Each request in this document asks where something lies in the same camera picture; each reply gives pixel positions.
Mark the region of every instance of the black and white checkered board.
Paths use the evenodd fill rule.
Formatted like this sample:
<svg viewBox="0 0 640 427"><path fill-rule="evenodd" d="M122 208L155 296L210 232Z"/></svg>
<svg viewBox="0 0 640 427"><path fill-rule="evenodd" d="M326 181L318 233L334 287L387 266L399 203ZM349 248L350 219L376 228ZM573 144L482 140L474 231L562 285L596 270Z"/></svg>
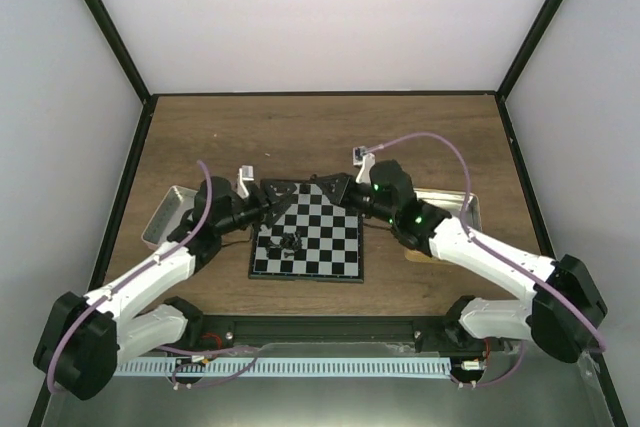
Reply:
<svg viewBox="0 0 640 427"><path fill-rule="evenodd" d="M336 207L313 183L295 182L293 204L269 229L253 236L249 277L362 282L362 219ZM284 233L299 232L297 252L274 248Z"/></svg>

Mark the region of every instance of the wooden table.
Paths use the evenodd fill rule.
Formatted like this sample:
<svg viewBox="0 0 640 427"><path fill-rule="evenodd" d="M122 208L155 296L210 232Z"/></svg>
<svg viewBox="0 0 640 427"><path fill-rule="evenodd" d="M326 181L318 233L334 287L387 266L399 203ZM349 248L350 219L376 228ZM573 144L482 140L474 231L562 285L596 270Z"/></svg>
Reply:
<svg viewBox="0 0 640 427"><path fill-rule="evenodd" d="M373 146L416 130L437 132L458 146L469 164L484 232L538 252L492 96L161 97L107 282L149 255L140 240L147 222L171 185L200 185L199 158L213 175L229 179L243 164L254 166L257 179L301 179L351 172L352 147ZM457 159L437 141L412 140L377 158L397 159L416 187L464 188ZM223 249L162 299L179 295L206 313L441 315L461 295L509 298L461 267L409 262L388 232L365 228L364 242L363 284L250 280L251 246L246 243Z"/></svg>

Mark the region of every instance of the metal tray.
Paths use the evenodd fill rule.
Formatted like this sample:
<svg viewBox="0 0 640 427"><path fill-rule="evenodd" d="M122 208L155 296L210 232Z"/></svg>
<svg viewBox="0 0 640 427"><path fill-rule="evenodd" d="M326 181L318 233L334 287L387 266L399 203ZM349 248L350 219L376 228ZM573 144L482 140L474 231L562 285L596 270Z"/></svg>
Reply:
<svg viewBox="0 0 640 427"><path fill-rule="evenodd" d="M460 208L464 201L464 192L429 189L415 189L415 191L419 199L448 210L456 217L460 216ZM473 193L471 194L469 206L467 207L466 220L469 227L482 231L482 224L480 223L480 203L478 202L478 197ZM404 256L407 260L412 262L434 261L431 257L427 257L422 252L415 250L405 249Z"/></svg>
<svg viewBox="0 0 640 427"><path fill-rule="evenodd" d="M142 233L142 241L150 249L167 240L167 236L180 224L183 214L193 208L196 191L174 185L164 196Z"/></svg>
<svg viewBox="0 0 640 427"><path fill-rule="evenodd" d="M415 191L419 199L446 209L453 215L457 216L460 213L464 192L430 189L415 189ZM142 233L142 241L147 247L155 250L158 245L167 239L167 235L180 223L182 215L193 208L195 195L195 190L179 185L174 185L169 189ZM474 194L471 194L469 209L467 210L467 223L476 230L482 230L480 225L480 206L478 197Z"/></svg>

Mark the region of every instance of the white wall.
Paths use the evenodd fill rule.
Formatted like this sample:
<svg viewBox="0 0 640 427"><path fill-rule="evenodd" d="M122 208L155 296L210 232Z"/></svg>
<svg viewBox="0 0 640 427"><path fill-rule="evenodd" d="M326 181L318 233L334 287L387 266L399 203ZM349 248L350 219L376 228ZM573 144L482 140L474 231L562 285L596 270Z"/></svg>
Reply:
<svg viewBox="0 0 640 427"><path fill-rule="evenodd" d="M508 99L558 255L588 265L609 306L605 356L640 425L640 2L565 0Z"/></svg>
<svg viewBox="0 0 640 427"><path fill-rule="evenodd" d="M103 0L152 92L497 89L544 0Z"/></svg>
<svg viewBox="0 0 640 427"><path fill-rule="evenodd" d="M0 0L0 423L27 425L53 301L86 291L140 103L82 0Z"/></svg>

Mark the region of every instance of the purple cable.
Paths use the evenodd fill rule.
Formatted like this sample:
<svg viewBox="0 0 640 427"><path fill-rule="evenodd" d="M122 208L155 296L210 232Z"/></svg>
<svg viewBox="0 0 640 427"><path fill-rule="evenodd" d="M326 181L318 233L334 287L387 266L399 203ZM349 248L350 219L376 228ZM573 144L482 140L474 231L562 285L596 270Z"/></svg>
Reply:
<svg viewBox="0 0 640 427"><path fill-rule="evenodd" d="M204 351L200 351L200 352L191 352L191 351L188 351L188 350L174 349L173 347L166 347L166 346L162 346L162 347L158 347L158 348L160 350L164 350L165 352L172 352L172 353L182 354L182 355L191 355L191 354L217 355L217 354L228 354L228 353L232 353L232 352L247 352L247 351L256 352L256 356L251 360L251 362L249 362L247 365L245 365L242 369L238 370L237 372L234 372L233 374L231 374L228 377L224 377L222 379L213 380L211 382L198 382L196 384L191 384L191 388L194 388L194 389L202 389L202 388L206 388L206 387L215 387L216 385L222 385L222 384L225 384L227 382L230 382L232 380L237 379L238 377L240 377L245 372L248 372L249 370L251 370L254 365L256 365L256 362L258 361L257 352L259 350L259 349L256 349L254 347L242 347L242 346L232 347L230 349L204 350ZM182 364L182 365L176 367L176 369L173 371L173 374L171 374L171 380L173 382L173 385L175 387L177 387L178 384L179 384L178 380L176 379L176 375L178 374L178 372L180 372L182 369L185 369L187 367L196 366L196 365L200 365L200 364L188 363L188 364Z"/></svg>
<svg viewBox="0 0 640 427"><path fill-rule="evenodd" d="M516 272L524 275L527 279L532 280L533 282L538 284L540 287L542 287L544 290L549 292L563 306L565 306L567 310L569 310L569 312L571 312L582 323L582 325L585 326L585 328L589 331L589 333L593 336L593 338L597 340L599 349L594 351L600 352L600 353L604 352L607 348L607 345L602 334L598 332L598 329L596 329L596 327L591 322L589 322L589 319L587 319L582 312L580 312L571 302L569 302L564 295L562 295L555 288L547 284L544 280L540 279L539 277L529 272L524 267L521 267L516 262L506 258L500 252L496 252L488 245L482 243L480 240L476 238L475 235L473 235L473 233L471 232L471 229L467 225L467 219L466 219L467 207L469 206L469 199L471 197L471 175L469 175L469 168L467 166L467 163L464 161L462 154L456 148L455 145L453 145L451 142L449 142L447 139L445 139L441 135L434 134L432 132L414 132L413 134L408 134L398 139L392 140L390 142L376 145L371 149L367 149L367 153L377 152L378 150L386 149L387 147L398 144L400 142L404 142L405 140L414 139L416 137L431 137L433 139L439 140L440 142L444 143L447 147L449 147L453 151L453 153L456 155L458 160L460 161L460 164L462 165L462 170L464 171L464 177L466 180L466 190L464 193L464 201L462 202L462 207L460 208L460 224L462 225L462 230L464 230L465 234L467 234L467 238L469 239L469 241L473 242L475 245L480 247L486 253L492 255L499 261L507 264Z"/></svg>
<svg viewBox="0 0 640 427"><path fill-rule="evenodd" d="M207 221L209 210L211 209L211 198L213 197L213 187L211 185L211 174L209 173L209 169L207 168L204 162L202 162L201 160L198 160L198 165L202 169L202 172L204 173L204 176L205 176L205 181L207 183L207 199L204 206L204 212L202 214L202 217L198 221L198 224L193 228L193 230L189 233L189 235L187 235L180 243L178 243L171 249L167 250L164 254L160 255L159 257L160 261L165 260L167 257L173 255L179 249L184 247L191 239L193 239L193 237L195 237L195 235L200 231L204 223ZM149 270L154 265L156 265L156 260L155 259L149 260L149 262L144 264L142 267L140 267L137 271L135 271L129 277L125 278L122 282L120 282L118 285L113 287L111 289L111 293L112 294L118 293L127 284L132 282L134 279L136 279L138 276L140 276L141 274ZM93 312L95 312L96 309L100 307L102 304L104 304L107 300L108 300L108 297L105 295L100 297L95 303L90 305L89 308L84 312L82 312L82 314L80 314L78 318L73 322L73 324L71 324L71 327L69 327L69 329L64 333L64 335L60 339L60 342L58 342L58 346L53 352L53 356L51 357L51 361L49 362L49 368L47 369L47 388L49 389L49 392L51 392L52 394L57 394L65 391L65 389L60 389L56 387L55 371L56 371L56 366L58 365L58 361L60 360L60 356L62 355L62 351L67 346L67 343L69 343L69 339L71 339L73 334L76 332L76 330L78 330L80 325L82 325L82 323L87 319L87 317L89 317Z"/></svg>
<svg viewBox="0 0 640 427"><path fill-rule="evenodd" d="M496 385L496 384L499 384L500 382L502 382L504 380L507 380L509 377L511 377L513 374L515 374L516 371L520 368L520 365L522 365L522 361L524 360L524 351L525 351L525 343L521 342L520 343L520 355L518 355L518 360L516 360L516 363L513 364L513 367L511 367L504 375L501 375L497 379L493 379L493 380L490 380L489 382L484 382L482 384L476 384L475 387L473 387L473 388L477 389L479 387L491 387L492 385ZM458 385L462 385L462 386L465 385L463 382L460 382L458 379L456 379L453 375L449 375L449 377L451 378L451 380L454 383L456 383Z"/></svg>

